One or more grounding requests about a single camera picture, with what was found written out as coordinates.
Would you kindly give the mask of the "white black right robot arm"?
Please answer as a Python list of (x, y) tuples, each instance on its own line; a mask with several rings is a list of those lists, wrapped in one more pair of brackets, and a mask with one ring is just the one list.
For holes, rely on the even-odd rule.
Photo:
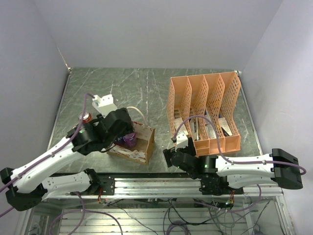
[(261, 156), (226, 159), (217, 155), (196, 157), (194, 153), (189, 147), (163, 150), (168, 167), (175, 166), (191, 179), (200, 180), (203, 195), (243, 194), (244, 187), (261, 184), (303, 188), (298, 159), (280, 148)]

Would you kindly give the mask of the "red soda can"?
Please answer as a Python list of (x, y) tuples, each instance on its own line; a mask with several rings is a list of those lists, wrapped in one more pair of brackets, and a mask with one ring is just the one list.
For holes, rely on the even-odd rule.
[(78, 120), (81, 121), (82, 123), (88, 123), (92, 120), (92, 115), (90, 112), (81, 112), (78, 115)]

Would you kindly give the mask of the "brown canvas tote bag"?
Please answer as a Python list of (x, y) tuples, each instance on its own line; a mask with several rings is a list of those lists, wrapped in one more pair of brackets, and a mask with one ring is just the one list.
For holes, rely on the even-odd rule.
[(133, 128), (137, 138), (137, 144), (133, 148), (129, 148), (125, 142), (123, 145), (113, 146), (108, 151), (108, 154), (116, 155), (140, 164), (147, 165), (152, 156), (155, 143), (155, 128), (150, 127), (143, 113), (134, 106), (129, 106), (127, 109), (136, 110), (142, 117), (143, 123), (133, 121)]

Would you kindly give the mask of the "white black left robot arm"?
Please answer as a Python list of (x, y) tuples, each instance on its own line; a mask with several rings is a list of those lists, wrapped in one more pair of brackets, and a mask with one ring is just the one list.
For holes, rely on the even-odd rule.
[(53, 174), (92, 152), (106, 152), (119, 137), (133, 130), (126, 108), (111, 111), (105, 117), (98, 114), (89, 122), (80, 122), (35, 160), (16, 169), (6, 167), (1, 170), (8, 204), (17, 211), (25, 211), (55, 195), (97, 193), (104, 186), (93, 169), (60, 177)]

